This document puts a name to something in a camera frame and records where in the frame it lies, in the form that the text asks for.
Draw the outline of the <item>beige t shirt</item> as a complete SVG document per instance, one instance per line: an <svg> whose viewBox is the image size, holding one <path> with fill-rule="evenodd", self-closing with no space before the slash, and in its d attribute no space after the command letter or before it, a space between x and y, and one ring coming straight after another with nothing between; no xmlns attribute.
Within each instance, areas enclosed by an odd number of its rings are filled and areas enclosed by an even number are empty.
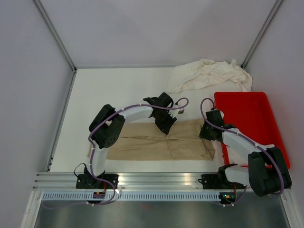
<svg viewBox="0 0 304 228"><path fill-rule="evenodd" d="M212 161L211 141L201 139L203 119L173 124L168 134L154 123L127 123L118 141L109 148L108 160L122 161Z"/></svg>

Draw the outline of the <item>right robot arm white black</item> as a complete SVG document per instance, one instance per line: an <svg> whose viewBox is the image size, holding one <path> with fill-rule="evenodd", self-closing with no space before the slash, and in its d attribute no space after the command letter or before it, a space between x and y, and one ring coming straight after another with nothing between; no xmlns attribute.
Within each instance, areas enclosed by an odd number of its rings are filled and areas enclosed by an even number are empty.
<svg viewBox="0 0 304 228"><path fill-rule="evenodd" d="M200 138L219 141L241 153L247 159L247 166L238 164L218 169L217 183L223 188L232 183L249 186L262 197L269 194L281 195L292 186L292 180L283 153L274 145L262 145L244 135L232 124L225 124L220 110L203 113L203 127Z"/></svg>

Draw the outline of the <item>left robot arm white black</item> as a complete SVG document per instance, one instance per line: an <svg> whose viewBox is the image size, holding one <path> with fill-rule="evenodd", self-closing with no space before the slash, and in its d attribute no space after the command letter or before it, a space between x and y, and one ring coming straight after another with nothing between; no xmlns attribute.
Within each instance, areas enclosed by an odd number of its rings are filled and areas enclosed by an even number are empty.
<svg viewBox="0 0 304 228"><path fill-rule="evenodd" d="M87 169L90 174L87 183L93 188L102 186L106 156L109 148L118 140L125 123L153 118L157 129L168 134L177 121L176 115L180 111L184 111L183 107L175 103L166 93L162 93L159 97L144 98L139 104L123 108L104 105L89 126L88 140L93 150L88 162Z"/></svg>

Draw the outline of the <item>white folded cloth in bin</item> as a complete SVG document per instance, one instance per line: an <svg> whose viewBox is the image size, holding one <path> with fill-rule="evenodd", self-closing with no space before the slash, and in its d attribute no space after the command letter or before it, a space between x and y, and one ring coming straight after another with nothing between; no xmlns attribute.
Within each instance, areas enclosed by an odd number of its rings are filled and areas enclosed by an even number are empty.
<svg viewBox="0 0 304 228"><path fill-rule="evenodd" d="M229 164L237 164L239 166L247 167L248 166L248 155L252 152L261 152L256 146L249 145L248 149L244 151L237 151L235 147L229 147L227 145L222 145L226 148L228 154Z"/></svg>

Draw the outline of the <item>red plastic bin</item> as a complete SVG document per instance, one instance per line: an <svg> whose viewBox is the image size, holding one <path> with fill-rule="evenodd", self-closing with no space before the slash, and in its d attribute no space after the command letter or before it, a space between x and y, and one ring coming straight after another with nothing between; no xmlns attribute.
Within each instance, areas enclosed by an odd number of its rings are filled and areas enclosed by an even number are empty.
<svg viewBox="0 0 304 228"><path fill-rule="evenodd" d="M290 169L288 155L265 93L216 92L214 98L216 108L224 113L226 124L236 126L260 144L275 145L281 150L287 168Z"/></svg>

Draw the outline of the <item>cream white t shirt pile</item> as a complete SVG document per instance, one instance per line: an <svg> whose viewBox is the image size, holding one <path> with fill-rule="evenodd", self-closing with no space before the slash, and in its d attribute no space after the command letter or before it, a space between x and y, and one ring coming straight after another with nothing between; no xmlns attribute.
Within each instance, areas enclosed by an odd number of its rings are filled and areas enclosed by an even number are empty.
<svg viewBox="0 0 304 228"><path fill-rule="evenodd" d="M241 92L249 92L252 89L252 77L235 59L230 63L201 59L174 67L166 91L178 94L184 90L199 90L227 81L234 83Z"/></svg>

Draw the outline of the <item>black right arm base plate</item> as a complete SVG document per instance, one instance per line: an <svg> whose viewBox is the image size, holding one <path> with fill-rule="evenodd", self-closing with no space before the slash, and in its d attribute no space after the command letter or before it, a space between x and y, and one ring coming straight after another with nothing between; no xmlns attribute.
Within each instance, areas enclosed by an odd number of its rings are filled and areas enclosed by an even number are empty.
<svg viewBox="0 0 304 228"><path fill-rule="evenodd" d="M236 182L229 182L219 174L202 174L198 179L204 190L241 190L245 186Z"/></svg>

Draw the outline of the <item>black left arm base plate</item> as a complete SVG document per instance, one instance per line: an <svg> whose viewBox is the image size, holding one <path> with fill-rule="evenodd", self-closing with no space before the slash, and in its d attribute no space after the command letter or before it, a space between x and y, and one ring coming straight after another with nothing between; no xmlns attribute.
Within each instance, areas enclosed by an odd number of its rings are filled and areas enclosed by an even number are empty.
<svg viewBox="0 0 304 228"><path fill-rule="evenodd" d="M112 183L114 185L115 188L117 188L118 185L118 178L119 175L117 174L102 174L100 176L98 176L98 178L100 179L104 179L110 183ZM107 182L103 182L100 180L96 180L95 178L93 178L90 174L89 175L85 175L85 174L79 174L77 181L76 181L76 188L77 189L99 189L99 190L104 190L106 189L113 189L113 187L107 183Z"/></svg>

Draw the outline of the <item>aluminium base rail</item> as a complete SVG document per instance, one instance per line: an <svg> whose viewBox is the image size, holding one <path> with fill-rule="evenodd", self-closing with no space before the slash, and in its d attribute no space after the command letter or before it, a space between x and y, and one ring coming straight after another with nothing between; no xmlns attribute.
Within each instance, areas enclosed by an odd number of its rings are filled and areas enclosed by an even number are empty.
<svg viewBox="0 0 304 228"><path fill-rule="evenodd" d="M121 172L117 175L117 187L125 191L203 191L202 184L198 182L199 172ZM76 180L72 172L40 172L35 177L32 190L75 190Z"/></svg>

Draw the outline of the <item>right aluminium frame post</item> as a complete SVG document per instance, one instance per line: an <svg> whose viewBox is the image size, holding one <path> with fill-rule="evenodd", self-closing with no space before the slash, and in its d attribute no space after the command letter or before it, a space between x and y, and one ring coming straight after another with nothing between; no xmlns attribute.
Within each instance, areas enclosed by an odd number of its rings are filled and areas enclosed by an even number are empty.
<svg viewBox="0 0 304 228"><path fill-rule="evenodd" d="M273 22L276 14L279 12L281 6L283 5L284 0L275 0L270 12L268 13L262 27L260 28L259 32L257 33L250 49L248 50L242 64L240 65L242 69L246 69L250 60L252 59L255 51L257 50L259 44L261 43L264 35L266 34L268 28L270 27L271 23Z"/></svg>

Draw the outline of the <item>aluminium frame post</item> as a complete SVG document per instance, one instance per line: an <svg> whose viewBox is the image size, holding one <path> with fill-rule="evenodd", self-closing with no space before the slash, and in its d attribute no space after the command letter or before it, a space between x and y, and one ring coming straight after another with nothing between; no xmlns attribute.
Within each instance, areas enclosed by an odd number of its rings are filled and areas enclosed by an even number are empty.
<svg viewBox="0 0 304 228"><path fill-rule="evenodd" d="M76 70L77 70L77 67L73 63L73 60L71 59L64 43L62 42L62 39L60 38L54 24L52 23L52 20L51 20L50 16L48 15L48 13L47 13L45 7L43 6L42 2L40 0L33 0L32 2L34 4L35 8L37 9L38 13L40 14L43 22L45 23L48 31L50 32L50 34L52 36L52 38L54 39L56 45L58 46L59 51L61 52L63 58L65 59L65 61L69 65L72 72L75 73Z"/></svg>
<svg viewBox="0 0 304 228"><path fill-rule="evenodd" d="M257 50L259 44L261 43L264 35L266 34L268 28L270 27L271 23L273 22L276 14L279 12L281 6L283 5L284 0L275 0L270 12L268 13L262 27L260 28L259 32L257 33L250 49L248 50L242 64L240 65L242 69L246 69L250 60L252 59L255 51Z"/></svg>

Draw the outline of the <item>left aluminium frame post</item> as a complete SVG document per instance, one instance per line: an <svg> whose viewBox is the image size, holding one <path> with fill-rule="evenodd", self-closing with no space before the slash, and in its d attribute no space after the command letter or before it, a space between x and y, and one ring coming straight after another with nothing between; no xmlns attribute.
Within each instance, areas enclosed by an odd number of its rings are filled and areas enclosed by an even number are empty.
<svg viewBox="0 0 304 228"><path fill-rule="evenodd" d="M52 23L52 20L51 20L50 16L48 15L48 13L47 13L45 7L43 6L42 2L40 0L33 0L32 2L34 4L35 8L37 9L38 13L40 14L43 22L45 23L48 31L50 32L50 34L52 36L52 38L54 39L56 45L58 46L59 51L61 52L63 58L65 59L65 61L69 65L72 72L75 73L76 70L77 70L77 67L73 63L73 60L71 59L64 43L62 42L62 39L60 38L54 24Z"/></svg>

